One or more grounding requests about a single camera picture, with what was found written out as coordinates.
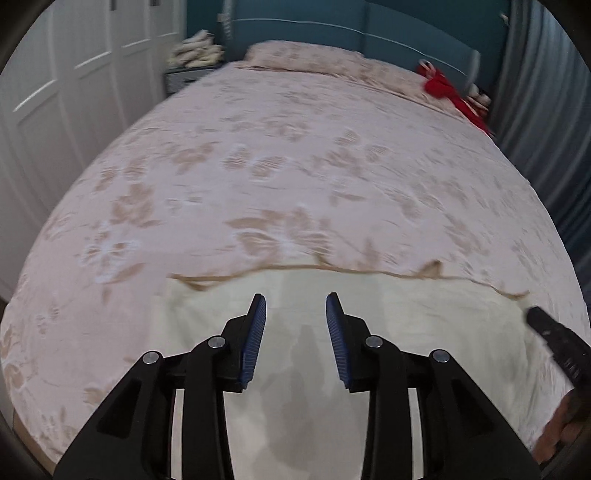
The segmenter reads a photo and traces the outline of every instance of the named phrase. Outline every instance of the white sheet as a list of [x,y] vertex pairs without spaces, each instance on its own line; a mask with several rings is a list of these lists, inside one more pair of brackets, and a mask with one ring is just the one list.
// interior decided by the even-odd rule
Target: white sheet
[[[567,391],[565,377],[524,323],[524,301],[469,280],[261,271],[194,291],[169,279],[152,300],[148,340],[165,356],[220,334],[228,319],[248,311],[255,293],[267,300],[254,380],[242,395],[225,395],[237,478],[359,478],[368,395],[349,394],[338,379],[324,313],[331,291],[347,314],[403,351],[448,350],[529,447]],[[181,415],[182,403],[176,425]],[[413,425],[415,478],[422,478],[419,425]],[[173,477],[180,478],[180,428],[173,436]]]

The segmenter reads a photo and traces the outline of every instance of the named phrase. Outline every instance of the floral bedsheet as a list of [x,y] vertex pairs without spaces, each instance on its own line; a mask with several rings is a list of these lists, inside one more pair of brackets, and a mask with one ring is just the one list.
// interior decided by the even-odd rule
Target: floral bedsheet
[[548,213],[482,131],[354,78],[231,64],[142,118],[52,213],[0,329],[9,394],[57,462],[145,351],[170,274],[433,260],[591,338]]

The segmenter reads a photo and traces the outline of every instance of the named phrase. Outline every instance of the red cloth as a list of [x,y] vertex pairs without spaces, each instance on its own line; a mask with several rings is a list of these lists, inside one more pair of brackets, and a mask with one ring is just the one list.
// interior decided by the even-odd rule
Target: red cloth
[[[424,77],[430,77],[430,72],[421,65],[419,65],[417,72]],[[475,114],[468,104],[462,100],[460,94],[453,85],[449,83],[449,80],[440,70],[436,70],[435,75],[426,81],[424,88],[429,95],[433,95],[435,98],[449,98],[456,108],[461,111],[470,122],[484,131],[487,135],[489,134],[489,130],[486,124],[482,121],[482,118]]]

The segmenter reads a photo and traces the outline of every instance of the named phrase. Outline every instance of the metal screw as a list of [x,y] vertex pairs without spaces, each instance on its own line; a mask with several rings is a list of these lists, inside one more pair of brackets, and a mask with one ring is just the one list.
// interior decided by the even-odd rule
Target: metal screw
[[226,339],[224,337],[211,337],[207,344],[211,348],[221,348],[226,344]]
[[445,362],[449,362],[450,356],[445,350],[435,350],[433,352],[433,358],[436,362],[444,364]]
[[147,365],[152,365],[158,361],[160,354],[158,352],[148,352],[142,357],[142,360]]
[[380,337],[372,335],[365,339],[365,344],[370,348],[380,348],[384,344],[384,341]]

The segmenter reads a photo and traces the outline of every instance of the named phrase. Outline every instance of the pillow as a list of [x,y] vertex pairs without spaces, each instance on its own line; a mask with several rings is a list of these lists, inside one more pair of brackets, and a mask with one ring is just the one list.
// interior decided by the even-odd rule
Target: pillow
[[418,73],[380,60],[365,59],[365,67],[360,78],[364,84],[465,119],[449,99],[435,98],[425,92],[423,87],[427,79]]
[[367,59],[358,51],[312,43],[268,40],[252,45],[240,66],[358,79],[366,62]]
[[466,118],[447,98],[424,91],[426,79],[418,73],[380,60],[367,59],[357,51],[287,40],[268,40],[248,49],[240,68],[321,73],[344,77],[363,85],[401,96],[440,112]]

